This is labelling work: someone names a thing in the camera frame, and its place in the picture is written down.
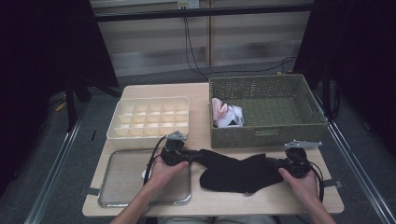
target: pink fabric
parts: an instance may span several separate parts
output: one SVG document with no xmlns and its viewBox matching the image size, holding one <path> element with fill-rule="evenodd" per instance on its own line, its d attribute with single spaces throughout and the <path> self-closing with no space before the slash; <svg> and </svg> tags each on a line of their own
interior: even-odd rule
<svg viewBox="0 0 396 224">
<path fill-rule="evenodd" d="M 216 122 L 216 125 L 218 125 L 219 120 L 223 118 L 225 114 L 227 114 L 228 106 L 218 98 L 213 98 L 212 107 L 213 107 L 213 120 Z"/>
</svg>

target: person's left hand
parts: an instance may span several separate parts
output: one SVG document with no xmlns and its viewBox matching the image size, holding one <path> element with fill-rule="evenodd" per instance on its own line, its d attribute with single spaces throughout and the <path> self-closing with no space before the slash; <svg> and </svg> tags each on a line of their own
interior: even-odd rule
<svg viewBox="0 0 396 224">
<path fill-rule="evenodd" d="M 163 188 L 176 173 L 189 166 L 187 161 L 183 161 L 175 166 L 165 164 L 163 158 L 158 156 L 161 155 L 162 151 L 162 148 L 157 151 L 148 180 L 148 183 L 152 184 L 156 189 Z"/>
</svg>

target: outlet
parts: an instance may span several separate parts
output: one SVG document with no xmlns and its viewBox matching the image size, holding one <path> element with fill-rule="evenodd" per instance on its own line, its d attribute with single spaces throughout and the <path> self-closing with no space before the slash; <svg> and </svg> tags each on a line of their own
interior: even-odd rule
<svg viewBox="0 0 396 224">
<path fill-rule="evenodd" d="M 199 8 L 199 0 L 189 0 L 188 8 Z"/>
<path fill-rule="evenodd" d="M 189 8 L 189 0 L 177 0 L 177 8 L 178 9 Z"/>
</svg>

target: light wood table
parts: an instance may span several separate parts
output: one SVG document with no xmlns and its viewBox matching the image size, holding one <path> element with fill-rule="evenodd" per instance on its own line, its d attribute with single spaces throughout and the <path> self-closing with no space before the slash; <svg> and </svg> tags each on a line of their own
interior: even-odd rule
<svg viewBox="0 0 396 224">
<path fill-rule="evenodd" d="M 162 84 L 128 86 L 122 99 L 147 97 L 186 96 L 190 99 L 190 120 L 187 147 L 191 149 L 211 149 L 209 131 L 209 86 L 208 83 Z M 110 140 L 106 140 L 102 155 L 93 176 L 91 188 L 99 189 L 103 182 L 108 159 L 118 150 Z M 324 179 L 331 175 L 317 147 L 306 148 L 307 157 L 318 165 Z M 218 153 L 237 159 L 266 153 L 267 157 L 285 159 L 284 147 L 216 149 Z M 199 178 L 205 167 L 193 163 L 191 166 L 191 200 L 181 206 L 155 205 L 147 210 L 147 217 L 166 216 L 242 216 L 242 215 L 295 215 L 305 213 L 304 207 L 292 194 L 286 182 L 274 184 L 257 191 L 253 195 L 240 193 L 213 192 L 202 189 Z M 82 212 L 87 217 L 116 216 L 122 208 L 102 208 L 98 196 L 87 195 Z M 324 201 L 331 214 L 341 213 L 344 204 L 336 187 L 325 189 Z"/>
</svg>

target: gray tray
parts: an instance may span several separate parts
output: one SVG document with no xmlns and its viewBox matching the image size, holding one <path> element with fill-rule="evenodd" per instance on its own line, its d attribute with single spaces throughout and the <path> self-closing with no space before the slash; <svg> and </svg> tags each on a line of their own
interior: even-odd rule
<svg viewBox="0 0 396 224">
<path fill-rule="evenodd" d="M 152 150 L 118 150 L 111 154 L 98 203 L 102 207 L 125 207 L 143 186 L 142 174 Z M 191 168 L 175 175 L 150 205 L 186 204 L 191 198 Z"/>
</svg>

